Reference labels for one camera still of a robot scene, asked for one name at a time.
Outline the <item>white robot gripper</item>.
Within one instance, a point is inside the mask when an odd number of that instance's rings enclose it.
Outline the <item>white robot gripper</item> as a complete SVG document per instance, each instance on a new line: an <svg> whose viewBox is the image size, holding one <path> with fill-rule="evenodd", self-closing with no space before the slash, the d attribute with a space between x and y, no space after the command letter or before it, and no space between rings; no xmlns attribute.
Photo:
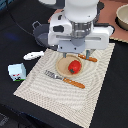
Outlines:
<svg viewBox="0 0 128 128"><path fill-rule="evenodd" d="M68 20L50 21L48 44L56 45L57 51L63 53L81 53L85 49L105 49L109 37L113 33L112 26L99 27L93 23L73 23ZM90 50L86 50L86 59L89 59Z"/></svg>

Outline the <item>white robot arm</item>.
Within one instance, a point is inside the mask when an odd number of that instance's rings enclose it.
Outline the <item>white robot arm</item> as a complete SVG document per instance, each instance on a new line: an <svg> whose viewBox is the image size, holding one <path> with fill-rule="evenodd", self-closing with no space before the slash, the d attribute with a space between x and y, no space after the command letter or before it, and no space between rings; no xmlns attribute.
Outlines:
<svg viewBox="0 0 128 128"><path fill-rule="evenodd" d="M105 49L114 28L94 26L99 0L39 0L51 8L62 9L52 15L48 44L57 46L63 56L82 53L85 49Z"/></svg>

